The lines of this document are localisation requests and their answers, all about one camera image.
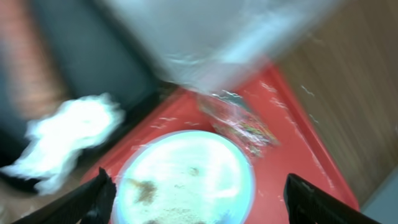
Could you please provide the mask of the white napkin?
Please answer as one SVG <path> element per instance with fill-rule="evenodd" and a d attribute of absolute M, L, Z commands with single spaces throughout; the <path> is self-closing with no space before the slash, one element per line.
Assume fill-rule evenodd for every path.
<path fill-rule="evenodd" d="M 84 149 L 106 142 L 123 123 L 125 112 L 108 93 L 68 100 L 51 116 L 29 121 L 29 145 L 1 173 L 18 179 L 36 179 L 40 195 L 58 191 L 76 167 Z"/>

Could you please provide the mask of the orange carrot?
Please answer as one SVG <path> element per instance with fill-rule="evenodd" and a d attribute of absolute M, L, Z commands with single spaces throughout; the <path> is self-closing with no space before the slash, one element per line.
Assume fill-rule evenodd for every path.
<path fill-rule="evenodd" d="M 40 119 L 56 112 L 68 100 L 68 92 L 29 4 L 20 0 L 1 1 L 1 40 L 14 105 L 23 117 Z"/>

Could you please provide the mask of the light blue plate with rice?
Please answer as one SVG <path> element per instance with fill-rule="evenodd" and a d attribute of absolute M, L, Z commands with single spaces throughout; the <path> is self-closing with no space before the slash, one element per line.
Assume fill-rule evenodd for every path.
<path fill-rule="evenodd" d="M 254 171 L 241 149 L 199 130 L 142 146 L 117 182 L 112 223 L 244 223 L 255 193 Z"/>

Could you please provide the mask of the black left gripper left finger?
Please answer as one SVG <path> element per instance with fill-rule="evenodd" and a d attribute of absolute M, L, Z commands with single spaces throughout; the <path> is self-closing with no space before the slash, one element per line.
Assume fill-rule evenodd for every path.
<path fill-rule="evenodd" d="M 13 224 L 108 224 L 116 184 L 103 168 L 87 183 Z"/>

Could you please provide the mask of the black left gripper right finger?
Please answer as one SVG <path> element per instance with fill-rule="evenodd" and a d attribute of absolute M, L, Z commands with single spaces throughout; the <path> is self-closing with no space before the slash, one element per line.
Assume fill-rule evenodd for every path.
<path fill-rule="evenodd" d="M 296 174 L 289 174 L 284 202 L 290 224 L 380 224 Z"/>

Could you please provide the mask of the red snack wrapper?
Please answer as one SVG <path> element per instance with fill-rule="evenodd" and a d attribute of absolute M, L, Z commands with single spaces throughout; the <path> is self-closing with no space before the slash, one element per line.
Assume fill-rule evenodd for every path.
<path fill-rule="evenodd" d="M 223 90 L 209 95 L 198 94 L 197 102 L 215 131 L 237 144 L 248 158 L 261 158 L 267 149 L 279 145 L 241 95 Z"/>

